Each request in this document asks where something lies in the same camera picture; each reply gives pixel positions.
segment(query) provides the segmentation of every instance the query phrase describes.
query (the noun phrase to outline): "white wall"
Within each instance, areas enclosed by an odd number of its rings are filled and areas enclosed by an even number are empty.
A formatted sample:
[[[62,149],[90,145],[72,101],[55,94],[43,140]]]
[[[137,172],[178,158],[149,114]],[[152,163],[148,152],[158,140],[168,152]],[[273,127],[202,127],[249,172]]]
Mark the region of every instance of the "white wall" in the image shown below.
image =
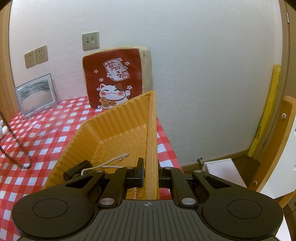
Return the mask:
[[[60,100],[85,96],[81,35],[101,49],[152,52],[157,115],[181,165],[247,149],[274,64],[281,63],[277,0],[13,0],[9,29],[16,86],[51,73]],[[23,55],[47,45],[49,60]]]

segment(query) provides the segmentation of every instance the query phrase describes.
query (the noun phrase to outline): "baseboard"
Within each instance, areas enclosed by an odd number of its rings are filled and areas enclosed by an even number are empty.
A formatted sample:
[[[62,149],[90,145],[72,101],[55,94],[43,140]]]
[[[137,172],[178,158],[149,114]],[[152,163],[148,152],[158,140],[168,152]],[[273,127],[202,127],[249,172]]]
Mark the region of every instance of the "baseboard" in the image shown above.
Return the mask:
[[[249,150],[243,150],[243,151],[240,151],[240,152],[229,154],[227,156],[221,156],[221,157],[217,157],[215,159],[203,160],[203,161],[208,162],[208,161],[217,161],[217,160],[223,160],[223,159],[228,159],[228,158],[232,159],[232,158],[236,158],[236,157],[239,157],[239,156],[246,155],[246,154],[248,154],[248,151]],[[192,171],[194,171],[196,169],[200,169],[200,168],[201,168],[201,164],[198,163],[198,162],[182,166],[183,172],[185,172],[185,173],[192,172]]]

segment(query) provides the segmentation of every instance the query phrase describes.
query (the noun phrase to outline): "crosshair mark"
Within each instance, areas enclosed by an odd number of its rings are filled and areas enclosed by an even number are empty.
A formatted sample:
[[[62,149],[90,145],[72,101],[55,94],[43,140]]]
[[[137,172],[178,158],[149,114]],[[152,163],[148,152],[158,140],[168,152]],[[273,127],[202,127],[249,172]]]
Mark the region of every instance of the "crosshair mark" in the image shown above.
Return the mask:
[[[150,202],[146,202],[146,203],[144,203],[144,205],[145,205],[146,207],[150,207],[150,206],[153,205],[153,204],[150,203]]]

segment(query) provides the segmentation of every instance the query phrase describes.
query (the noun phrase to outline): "picture frame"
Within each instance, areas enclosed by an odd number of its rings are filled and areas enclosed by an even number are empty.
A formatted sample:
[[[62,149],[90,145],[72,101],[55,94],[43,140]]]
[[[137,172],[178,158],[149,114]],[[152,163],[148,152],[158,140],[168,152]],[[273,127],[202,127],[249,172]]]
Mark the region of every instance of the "picture frame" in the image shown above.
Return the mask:
[[[15,92],[23,118],[57,104],[50,73],[16,87]]]

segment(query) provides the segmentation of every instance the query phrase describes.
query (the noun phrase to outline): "cushion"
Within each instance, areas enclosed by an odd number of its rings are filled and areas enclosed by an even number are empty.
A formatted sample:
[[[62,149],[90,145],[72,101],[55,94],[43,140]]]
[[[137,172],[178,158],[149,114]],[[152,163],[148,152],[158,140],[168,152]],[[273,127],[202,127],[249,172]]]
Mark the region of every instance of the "cushion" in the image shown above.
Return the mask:
[[[93,108],[110,109],[151,90],[151,54],[144,46],[110,48],[87,55],[83,69]]]

